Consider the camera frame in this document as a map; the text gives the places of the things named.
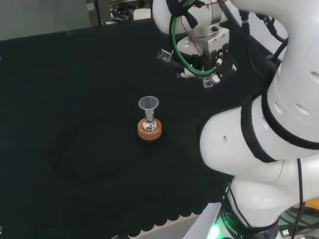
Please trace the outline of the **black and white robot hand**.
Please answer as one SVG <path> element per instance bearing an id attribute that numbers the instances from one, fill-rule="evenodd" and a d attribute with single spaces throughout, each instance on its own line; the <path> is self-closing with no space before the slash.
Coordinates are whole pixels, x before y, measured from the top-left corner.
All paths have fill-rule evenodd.
<path id="1" fill-rule="evenodd" d="M 170 37 L 175 60 L 181 65 L 177 76 L 182 79 L 201 79 L 205 88 L 234 77 L 238 70 L 238 63 L 231 55 L 229 39 L 222 40 L 220 43 L 218 40 L 217 37 L 195 38 L 187 36 L 173 43 L 172 37 Z M 197 71 L 209 71 L 213 67 L 215 70 L 209 76 L 196 76 L 183 65 L 181 57 Z"/>

